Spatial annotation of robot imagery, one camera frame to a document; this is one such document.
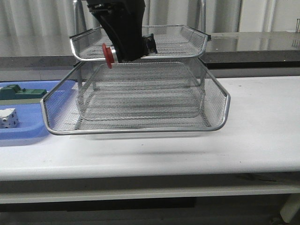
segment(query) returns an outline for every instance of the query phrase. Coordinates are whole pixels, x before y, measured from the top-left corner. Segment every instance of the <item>blue tray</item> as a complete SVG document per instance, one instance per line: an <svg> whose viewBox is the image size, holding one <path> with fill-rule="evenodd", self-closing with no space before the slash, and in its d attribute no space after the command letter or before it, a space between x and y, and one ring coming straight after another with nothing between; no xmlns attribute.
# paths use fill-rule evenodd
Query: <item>blue tray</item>
<svg viewBox="0 0 300 225"><path fill-rule="evenodd" d="M0 82L0 87L18 84L21 88L50 91L59 81ZM27 139L48 134L44 126L40 104L0 105L0 109L15 108L19 124L16 128L0 129L0 140Z"/></svg>

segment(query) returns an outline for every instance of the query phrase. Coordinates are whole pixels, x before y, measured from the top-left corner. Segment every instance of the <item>gray countertop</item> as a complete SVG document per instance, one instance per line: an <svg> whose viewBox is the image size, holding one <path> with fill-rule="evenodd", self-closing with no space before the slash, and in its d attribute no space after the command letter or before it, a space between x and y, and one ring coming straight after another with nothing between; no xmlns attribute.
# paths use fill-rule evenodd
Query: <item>gray countertop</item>
<svg viewBox="0 0 300 225"><path fill-rule="evenodd" d="M300 60L300 33L213 33L205 63ZM62 67L75 64L68 36L1 37L0 68Z"/></svg>

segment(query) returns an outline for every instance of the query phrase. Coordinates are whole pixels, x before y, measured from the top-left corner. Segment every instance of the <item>dice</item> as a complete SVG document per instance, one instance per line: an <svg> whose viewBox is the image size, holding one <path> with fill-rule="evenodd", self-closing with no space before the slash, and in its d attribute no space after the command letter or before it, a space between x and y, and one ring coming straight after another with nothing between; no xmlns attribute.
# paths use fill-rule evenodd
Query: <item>dice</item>
<svg viewBox="0 0 300 225"><path fill-rule="evenodd" d="M0 110L0 128L15 128L18 122L18 115L15 108Z"/></svg>

